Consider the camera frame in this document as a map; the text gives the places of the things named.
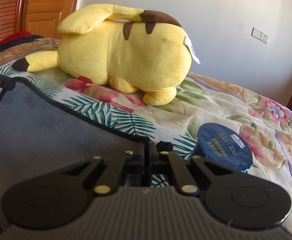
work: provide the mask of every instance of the stuffed animal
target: stuffed animal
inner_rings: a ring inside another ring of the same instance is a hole
[[[57,51],[27,55],[12,67],[35,72],[60,66],[121,93],[145,91],[143,101],[150,106],[172,101],[190,69],[187,33],[162,12],[92,4],[66,17],[57,31],[65,33]]]

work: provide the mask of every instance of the metal pin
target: metal pin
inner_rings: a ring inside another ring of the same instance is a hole
[[[94,191],[98,194],[107,194],[110,191],[110,187],[107,185],[99,185],[94,188]]]
[[[185,193],[195,193],[197,192],[198,188],[195,185],[184,185],[182,186],[182,192]]]

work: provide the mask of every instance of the white label on lid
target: white label on lid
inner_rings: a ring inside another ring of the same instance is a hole
[[[245,147],[245,144],[242,142],[242,140],[236,134],[232,134],[231,137],[234,140],[234,142],[236,142],[241,149],[243,149]]]
[[[195,51],[193,49],[193,45],[191,44],[191,40],[190,40],[190,38],[188,36],[185,36],[184,44],[188,47],[188,49],[190,51],[190,54],[191,54],[191,57],[193,58],[193,60],[195,60],[195,62],[200,65],[200,61],[199,61],[198,57],[196,57],[196,55],[195,55]]]

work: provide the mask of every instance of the white wall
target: white wall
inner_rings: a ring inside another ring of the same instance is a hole
[[[292,0],[79,0],[80,8],[110,3],[175,17],[202,65],[191,71],[237,84],[284,105],[292,94]],[[268,44],[251,36],[256,27]]]

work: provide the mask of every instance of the gray cloth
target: gray cloth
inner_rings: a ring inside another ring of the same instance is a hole
[[[0,202],[16,183],[125,150],[137,151],[137,143],[64,112],[17,82],[0,102]],[[0,225],[8,225],[1,207]]]

